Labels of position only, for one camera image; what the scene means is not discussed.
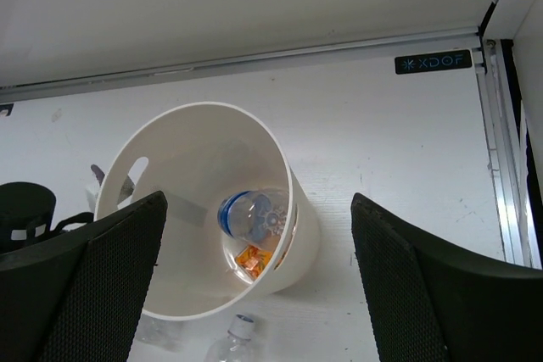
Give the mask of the orange juice bottle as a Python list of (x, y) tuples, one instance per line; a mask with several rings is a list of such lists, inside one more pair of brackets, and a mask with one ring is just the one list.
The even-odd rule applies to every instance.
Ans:
[(265, 270), (272, 255), (273, 252), (249, 245), (243, 249), (234, 260), (237, 266), (254, 281)]

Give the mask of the clear bottle blue label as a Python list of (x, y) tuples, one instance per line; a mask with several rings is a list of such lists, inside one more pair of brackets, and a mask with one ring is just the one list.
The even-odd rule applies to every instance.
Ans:
[(288, 191), (266, 188), (226, 198), (217, 211), (222, 231), (261, 250), (274, 252), (288, 215)]

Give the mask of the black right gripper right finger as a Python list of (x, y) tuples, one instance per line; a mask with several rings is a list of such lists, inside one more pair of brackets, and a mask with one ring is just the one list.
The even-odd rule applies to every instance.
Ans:
[(542, 272), (420, 229), (370, 198), (351, 231), (382, 361), (540, 361)]

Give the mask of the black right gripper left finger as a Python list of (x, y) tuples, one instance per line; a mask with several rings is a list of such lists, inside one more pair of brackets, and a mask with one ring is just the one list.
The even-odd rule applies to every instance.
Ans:
[(153, 192), (100, 220), (1, 256), (3, 361), (125, 361), (168, 208)]

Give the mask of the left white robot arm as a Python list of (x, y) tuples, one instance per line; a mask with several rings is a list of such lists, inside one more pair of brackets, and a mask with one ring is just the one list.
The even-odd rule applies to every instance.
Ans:
[(56, 196), (48, 188), (30, 182), (1, 185), (1, 253), (9, 253), (65, 233), (67, 226), (93, 222), (83, 212), (53, 226)]

